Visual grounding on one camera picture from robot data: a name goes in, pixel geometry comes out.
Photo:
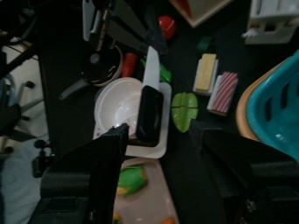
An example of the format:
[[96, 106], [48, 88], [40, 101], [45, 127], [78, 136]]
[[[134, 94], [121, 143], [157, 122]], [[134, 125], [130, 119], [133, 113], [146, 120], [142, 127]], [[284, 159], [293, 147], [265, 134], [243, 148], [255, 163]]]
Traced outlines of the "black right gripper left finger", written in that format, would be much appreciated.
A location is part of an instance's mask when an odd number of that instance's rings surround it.
[[112, 224], [126, 140], [121, 124], [54, 160], [41, 176], [28, 224]]

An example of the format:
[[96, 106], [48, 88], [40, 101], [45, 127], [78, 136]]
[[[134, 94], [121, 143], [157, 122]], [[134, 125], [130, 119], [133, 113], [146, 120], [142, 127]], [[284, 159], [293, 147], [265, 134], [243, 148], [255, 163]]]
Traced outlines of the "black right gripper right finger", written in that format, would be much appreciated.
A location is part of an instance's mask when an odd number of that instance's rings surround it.
[[299, 224], [299, 162], [271, 146], [190, 121], [210, 224]]

